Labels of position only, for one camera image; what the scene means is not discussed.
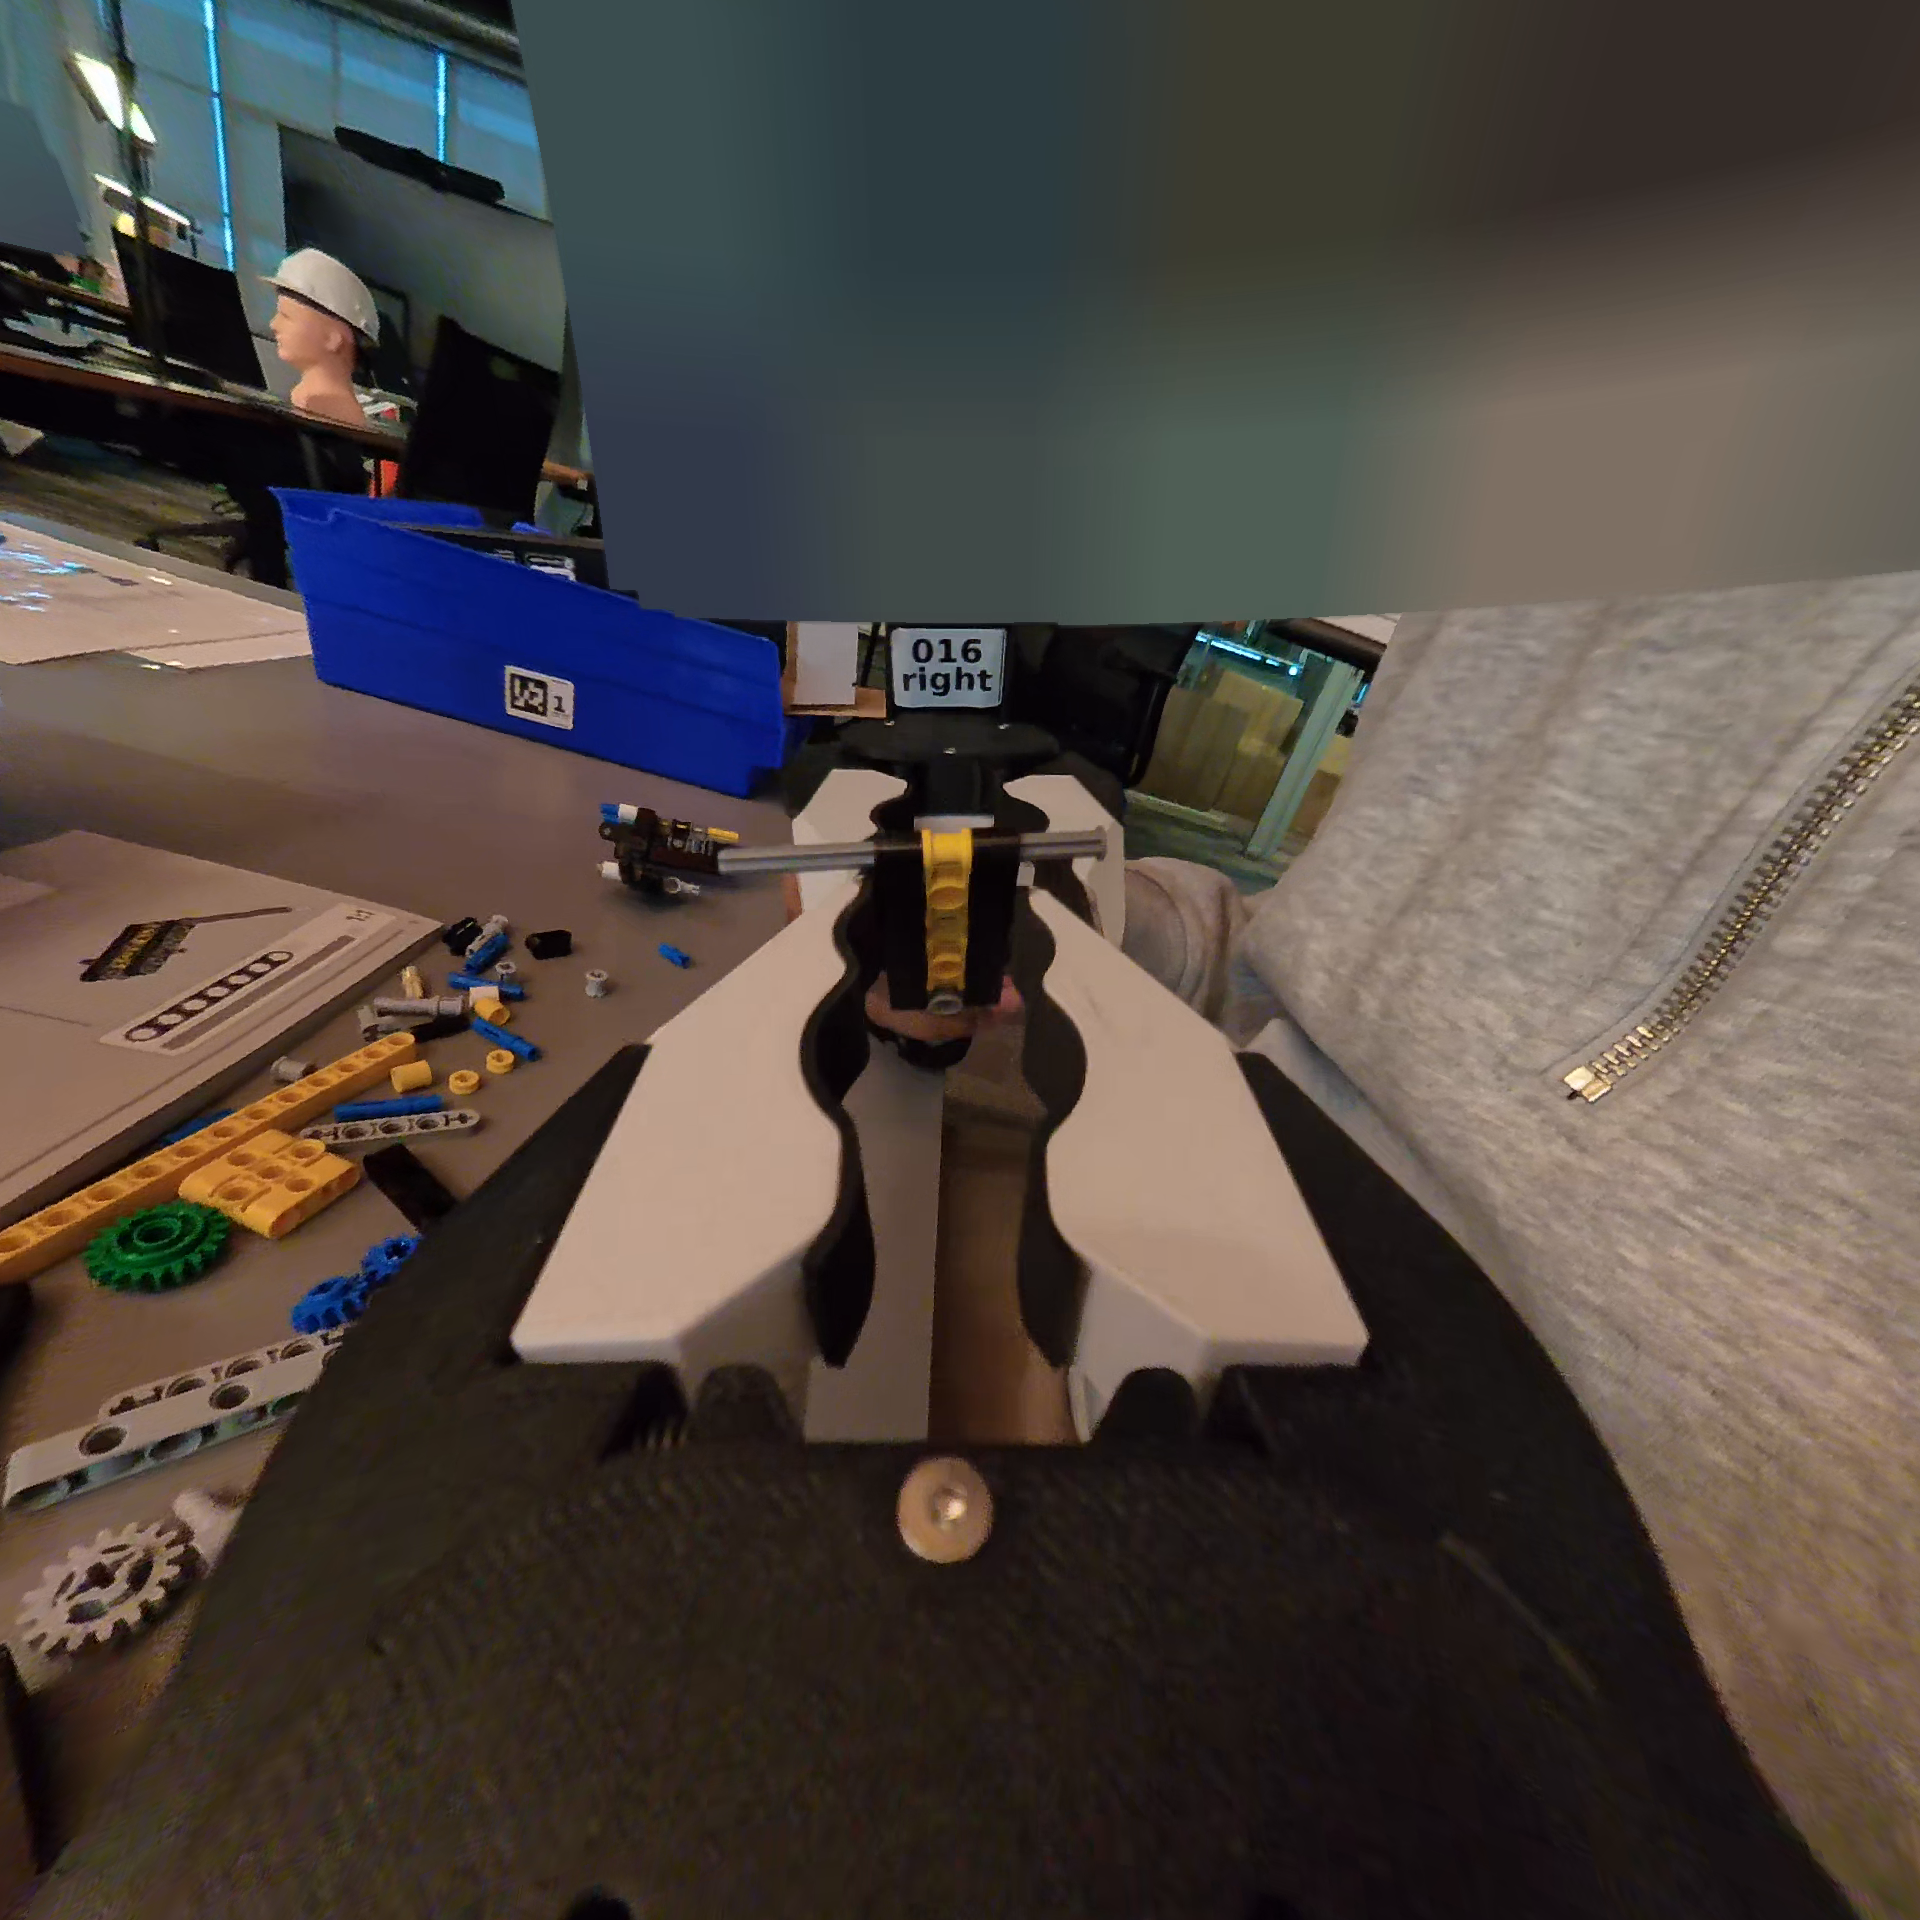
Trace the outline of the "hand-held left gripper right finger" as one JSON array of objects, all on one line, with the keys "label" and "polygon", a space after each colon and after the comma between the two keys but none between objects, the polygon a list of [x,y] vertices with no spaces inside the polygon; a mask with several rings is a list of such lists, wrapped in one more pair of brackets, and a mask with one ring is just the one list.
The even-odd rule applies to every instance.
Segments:
[{"label": "hand-held left gripper right finger", "polygon": [[1039,1102],[1018,1291],[1091,1438],[1128,1376],[1356,1365],[1366,1330],[1237,1050],[1061,898],[1015,922]]}]

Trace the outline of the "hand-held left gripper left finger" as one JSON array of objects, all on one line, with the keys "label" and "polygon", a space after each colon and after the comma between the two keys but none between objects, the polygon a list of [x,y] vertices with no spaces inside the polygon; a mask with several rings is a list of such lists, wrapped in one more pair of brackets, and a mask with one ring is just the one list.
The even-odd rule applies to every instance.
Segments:
[{"label": "hand-held left gripper left finger", "polygon": [[847,1097],[870,1224],[870,1309],[844,1368],[818,1363],[799,1260],[838,1192],[842,1136],[808,1096],[799,1034],[844,971],[851,877],[650,1041],[518,1313],[525,1363],[663,1361],[685,1390],[767,1370],[815,1443],[927,1436],[939,1225],[939,1078],[879,1048]]}]

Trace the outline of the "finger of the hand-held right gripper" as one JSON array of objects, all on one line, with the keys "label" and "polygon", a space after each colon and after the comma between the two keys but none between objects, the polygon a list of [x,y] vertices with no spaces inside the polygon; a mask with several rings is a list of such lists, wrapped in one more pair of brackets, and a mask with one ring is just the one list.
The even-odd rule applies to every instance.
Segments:
[{"label": "finger of the hand-held right gripper", "polygon": [[1076,776],[1023,776],[1020,800],[1047,814],[1053,833],[1096,833],[1101,851],[1071,861],[1071,873],[1087,898],[1085,920],[1101,938],[1122,949],[1125,932],[1125,851],[1122,825]]},{"label": "finger of the hand-held right gripper", "polygon": [[[874,811],[900,795],[900,777],[879,771],[829,771],[791,822],[797,848],[867,843],[874,840]],[[863,882],[863,872],[799,872],[789,877],[789,916],[797,920],[824,905],[847,886]]]}]

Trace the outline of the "long grey lego axle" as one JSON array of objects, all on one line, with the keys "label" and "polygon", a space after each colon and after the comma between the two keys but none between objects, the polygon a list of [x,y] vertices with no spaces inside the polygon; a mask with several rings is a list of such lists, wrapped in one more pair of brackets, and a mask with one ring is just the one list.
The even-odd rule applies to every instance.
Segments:
[{"label": "long grey lego axle", "polygon": [[863,873],[883,860],[978,861],[1005,856],[1020,864],[1099,860],[1109,852],[1103,830],[943,830],[900,837],[862,840],[855,843],[795,843],[779,848],[719,848],[715,869],[730,877],[763,873]]}]

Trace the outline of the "black and yellow lego assembly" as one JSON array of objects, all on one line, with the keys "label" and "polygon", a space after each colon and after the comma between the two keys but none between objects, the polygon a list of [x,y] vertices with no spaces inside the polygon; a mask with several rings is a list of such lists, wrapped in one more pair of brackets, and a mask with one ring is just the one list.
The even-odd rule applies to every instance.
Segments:
[{"label": "black and yellow lego assembly", "polygon": [[870,904],[894,1008],[959,1018],[1002,1002],[1021,867],[1005,822],[911,822],[877,841]]}]

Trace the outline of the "person's right forearm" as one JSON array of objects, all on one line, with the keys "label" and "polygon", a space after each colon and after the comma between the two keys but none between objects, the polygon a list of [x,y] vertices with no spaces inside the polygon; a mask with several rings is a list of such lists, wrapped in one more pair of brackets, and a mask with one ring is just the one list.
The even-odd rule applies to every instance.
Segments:
[{"label": "person's right forearm", "polygon": [[1229,876],[1168,856],[1132,857],[1122,891],[1126,958],[1229,1045],[1250,1048],[1278,1013],[1250,949],[1264,897],[1248,897]]}]

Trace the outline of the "small black lego subassembly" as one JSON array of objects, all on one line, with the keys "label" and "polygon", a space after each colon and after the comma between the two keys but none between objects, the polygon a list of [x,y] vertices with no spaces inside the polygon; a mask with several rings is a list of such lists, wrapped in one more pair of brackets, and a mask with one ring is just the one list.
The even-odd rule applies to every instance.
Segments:
[{"label": "small black lego subassembly", "polygon": [[604,803],[599,837],[608,846],[597,872],[647,898],[698,898],[717,876],[717,857],[738,833],[666,819],[652,806]]}]

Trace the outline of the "black lego beam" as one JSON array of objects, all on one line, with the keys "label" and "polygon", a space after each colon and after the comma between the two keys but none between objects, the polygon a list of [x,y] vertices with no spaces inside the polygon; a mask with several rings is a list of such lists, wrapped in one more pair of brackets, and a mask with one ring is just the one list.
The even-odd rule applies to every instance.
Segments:
[{"label": "black lego beam", "polygon": [[461,1203],[407,1144],[389,1144],[363,1156],[363,1177],[407,1220],[411,1232],[428,1232]]}]

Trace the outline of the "pile of small lego pieces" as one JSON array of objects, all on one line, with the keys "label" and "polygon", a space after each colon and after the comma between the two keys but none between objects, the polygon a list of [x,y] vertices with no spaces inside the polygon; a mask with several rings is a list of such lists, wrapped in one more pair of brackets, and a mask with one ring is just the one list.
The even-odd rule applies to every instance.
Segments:
[{"label": "pile of small lego pieces", "polygon": [[443,930],[443,944],[455,960],[443,994],[426,994],[416,969],[404,971],[403,996],[370,996],[351,1010],[363,1050],[379,1052],[390,1096],[423,1099],[434,1085],[434,1068],[426,1050],[437,1041],[469,1035],[486,1045],[484,1070],[514,1073],[518,1062],[536,1062],[543,1052],[512,1027],[512,1008],[523,996],[514,968],[508,962],[512,926],[503,915],[484,922],[464,920]]}]

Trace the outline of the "thin grey lego beam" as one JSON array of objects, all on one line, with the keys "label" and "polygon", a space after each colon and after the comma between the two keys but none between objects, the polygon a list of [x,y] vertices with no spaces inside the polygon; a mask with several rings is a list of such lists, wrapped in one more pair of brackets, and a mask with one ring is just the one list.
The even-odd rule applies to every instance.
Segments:
[{"label": "thin grey lego beam", "polygon": [[325,1150],[376,1150],[389,1144],[426,1136],[466,1136],[478,1132],[482,1125],[482,1114],[455,1108],[317,1122],[304,1126],[296,1139],[317,1144]]}]

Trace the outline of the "black lego box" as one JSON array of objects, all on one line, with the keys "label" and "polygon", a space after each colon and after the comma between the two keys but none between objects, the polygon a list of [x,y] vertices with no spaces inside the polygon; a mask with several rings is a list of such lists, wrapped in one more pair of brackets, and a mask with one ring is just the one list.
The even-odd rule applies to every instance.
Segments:
[{"label": "black lego box", "polygon": [[445,525],[423,521],[400,521],[387,530],[428,537],[472,556],[512,563],[520,570],[534,570],[567,584],[604,592],[611,590],[605,544],[597,537],[548,534],[523,525],[498,530],[490,525]]}]

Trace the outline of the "wide yellow lego block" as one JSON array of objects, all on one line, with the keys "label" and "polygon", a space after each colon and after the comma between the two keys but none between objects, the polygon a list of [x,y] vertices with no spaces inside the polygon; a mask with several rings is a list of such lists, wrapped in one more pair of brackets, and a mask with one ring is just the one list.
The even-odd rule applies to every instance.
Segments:
[{"label": "wide yellow lego block", "polygon": [[276,1242],[336,1205],[362,1180],[358,1161],[330,1152],[325,1144],[264,1132],[187,1173],[176,1197]]}]

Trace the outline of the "long yellow lego beam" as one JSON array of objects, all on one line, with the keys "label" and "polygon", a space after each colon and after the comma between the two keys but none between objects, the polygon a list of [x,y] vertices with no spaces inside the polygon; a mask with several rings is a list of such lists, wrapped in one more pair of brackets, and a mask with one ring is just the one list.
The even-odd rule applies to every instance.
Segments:
[{"label": "long yellow lego beam", "polygon": [[373,1041],[295,1083],[263,1096],[227,1121],[200,1126],[184,1140],[157,1148],[96,1185],[22,1217],[2,1232],[2,1283],[31,1280],[45,1266],[77,1253],[117,1219],[179,1197],[189,1173],[263,1133],[292,1136],[312,1117],[387,1078],[392,1068],[411,1062],[416,1053],[419,1042],[411,1034]]}]

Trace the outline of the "green lego gear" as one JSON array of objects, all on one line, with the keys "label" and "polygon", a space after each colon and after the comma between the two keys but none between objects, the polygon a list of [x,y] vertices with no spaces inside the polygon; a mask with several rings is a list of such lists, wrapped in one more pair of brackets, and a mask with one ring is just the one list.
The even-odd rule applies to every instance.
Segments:
[{"label": "green lego gear", "polygon": [[87,1244],[82,1264],[96,1288],[163,1293],[204,1280],[231,1234],[229,1214],[173,1200],[117,1219]]}]

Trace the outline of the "lego instruction booklet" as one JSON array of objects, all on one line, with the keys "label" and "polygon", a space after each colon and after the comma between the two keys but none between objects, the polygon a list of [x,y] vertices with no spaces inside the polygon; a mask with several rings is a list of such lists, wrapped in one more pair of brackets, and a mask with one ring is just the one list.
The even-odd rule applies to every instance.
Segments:
[{"label": "lego instruction booklet", "polygon": [[2,856],[2,1219],[284,1053],[442,932],[395,905],[62,833]]}]

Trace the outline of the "long grey lego beam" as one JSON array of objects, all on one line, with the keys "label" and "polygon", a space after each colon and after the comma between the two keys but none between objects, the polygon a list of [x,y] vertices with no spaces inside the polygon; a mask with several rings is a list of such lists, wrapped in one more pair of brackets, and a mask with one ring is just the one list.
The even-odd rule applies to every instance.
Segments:
[{"label": "long grey lego beam", "polygon": [[295,1334],[269,1349],[130,1387],[70,1432],[19,1448],[4,1473],[4,1512],[37,1514],[232,1438],[284,1421],[323,1378],[346,1329]]}]

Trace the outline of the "grey lego gear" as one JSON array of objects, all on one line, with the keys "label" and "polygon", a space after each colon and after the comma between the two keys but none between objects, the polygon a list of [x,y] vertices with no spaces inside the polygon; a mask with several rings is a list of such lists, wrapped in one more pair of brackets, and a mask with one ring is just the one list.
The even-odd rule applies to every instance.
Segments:
[{"label": "grey lego gear", "polygon": [[196,1573],[179,1521],[108,1528],[38,1573],[16,1635],[44,1658],[77,1658],[130,1642],[168,1613]]}]

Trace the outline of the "person's right hand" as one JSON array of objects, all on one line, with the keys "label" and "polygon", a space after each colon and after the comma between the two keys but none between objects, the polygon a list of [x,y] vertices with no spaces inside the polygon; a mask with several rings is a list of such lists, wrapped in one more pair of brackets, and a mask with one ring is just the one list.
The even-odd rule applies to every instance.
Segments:
[{"label": "person's right hand", "polygon": [[1023,1013],[1012,978],[1003,978],[994,1006],[962,1006],[957,1013],[898,1008],[886,977],[877,977],[863,998],[863,1020],[874,1041],[924,1070],[957,1065],[973,1041]]}]

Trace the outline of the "white cardboard box flap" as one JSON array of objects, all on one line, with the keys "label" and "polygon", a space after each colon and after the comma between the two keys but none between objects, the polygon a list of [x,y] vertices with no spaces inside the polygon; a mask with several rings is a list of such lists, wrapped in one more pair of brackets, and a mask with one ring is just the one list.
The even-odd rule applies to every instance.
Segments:
[{"label": "white cardboard box flap", "polygon": [[784,627],[781,696],[789,714],[855,714],[862,628],[855,621],[802,619]]}]

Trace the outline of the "stack of cardboard boxes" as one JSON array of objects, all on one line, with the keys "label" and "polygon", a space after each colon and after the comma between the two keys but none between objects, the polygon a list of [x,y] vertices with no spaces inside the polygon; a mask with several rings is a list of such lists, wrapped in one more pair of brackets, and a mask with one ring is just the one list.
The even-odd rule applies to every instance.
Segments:
[{"label": "stack of cardboard boxes", "polygon": [[1298,851],[1346,776],[1357,693],[1360,673],[1323,657],[1272,669],[1208,657],[1168,690],[1133,790],[1245,852]]}]

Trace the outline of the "blue plastic bin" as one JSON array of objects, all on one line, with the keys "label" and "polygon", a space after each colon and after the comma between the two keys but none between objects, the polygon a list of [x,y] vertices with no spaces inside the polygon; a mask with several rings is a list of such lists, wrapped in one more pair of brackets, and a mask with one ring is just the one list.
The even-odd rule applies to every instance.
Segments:
[{"label": "blue plastic bin", "polygon": [[466,508],[275,494],[330,686],[734,797],[808,731],[771,638],[525,566]]}]

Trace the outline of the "grey zip hoodie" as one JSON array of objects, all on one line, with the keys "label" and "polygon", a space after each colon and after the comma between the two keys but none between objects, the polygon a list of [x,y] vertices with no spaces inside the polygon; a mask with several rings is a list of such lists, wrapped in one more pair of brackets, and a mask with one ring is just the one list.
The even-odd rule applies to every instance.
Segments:
[{"label": "grey zip hoodie", "polygon": [[1527,1322],[1718,1699],[1916,1916],[1916,571],[1406,614],[1253,1042]]}]

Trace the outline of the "black monitor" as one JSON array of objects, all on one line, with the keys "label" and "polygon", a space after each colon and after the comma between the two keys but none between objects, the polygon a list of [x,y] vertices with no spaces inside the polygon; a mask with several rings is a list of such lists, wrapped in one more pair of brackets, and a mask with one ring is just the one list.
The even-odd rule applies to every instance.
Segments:
[{"label": "black monitor", "polygon": [[395,496],[531,521],[560,414],[560,373],[442,316]]}]

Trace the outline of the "mannequin head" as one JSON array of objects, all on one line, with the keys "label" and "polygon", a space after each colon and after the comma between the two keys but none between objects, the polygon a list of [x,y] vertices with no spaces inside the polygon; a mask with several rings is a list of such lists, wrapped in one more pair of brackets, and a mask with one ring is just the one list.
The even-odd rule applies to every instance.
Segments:
[{"label": "mannequin head", "polygon": [[271,339],[278,361],[295,371],[291,404],[296,412],[340,425],[368,424],[354,388],[362,342],[350,323],[296,294],[278,293]]}]

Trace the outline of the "white paper sheet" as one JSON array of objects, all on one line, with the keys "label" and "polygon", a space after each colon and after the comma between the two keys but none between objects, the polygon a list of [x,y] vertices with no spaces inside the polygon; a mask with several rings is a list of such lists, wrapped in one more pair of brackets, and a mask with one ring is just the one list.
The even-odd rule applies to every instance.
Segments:
[{"label": "white paper sheet", "polygon": [[311,657],[300,601],[280,603],[2,525],[2,664],[132,657],[147,666],[251,666]]}]

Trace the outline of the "white hard hat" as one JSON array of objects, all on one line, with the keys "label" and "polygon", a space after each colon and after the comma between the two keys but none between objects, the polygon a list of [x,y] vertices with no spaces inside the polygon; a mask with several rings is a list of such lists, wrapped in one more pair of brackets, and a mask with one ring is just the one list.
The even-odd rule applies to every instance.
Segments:
[{"label": "white hard hat", "polygon": [[263,283],[347,325],[365,348],[376,348],[379,314],[370,289],[336,256],[301,248],[288,253]]}]

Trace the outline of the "long wooden desk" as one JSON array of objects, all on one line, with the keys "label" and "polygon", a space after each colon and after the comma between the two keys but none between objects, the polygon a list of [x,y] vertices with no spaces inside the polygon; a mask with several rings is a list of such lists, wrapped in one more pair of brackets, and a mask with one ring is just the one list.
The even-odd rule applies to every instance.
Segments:
[{"label": "long wooden desk", "polygon": [[263,392],[156,379],[147,371],[2,350],[7,420],[109,443],[191,478],[264,490],[368,491],[368,468],[395,464],[410,428],[332,424]]}]

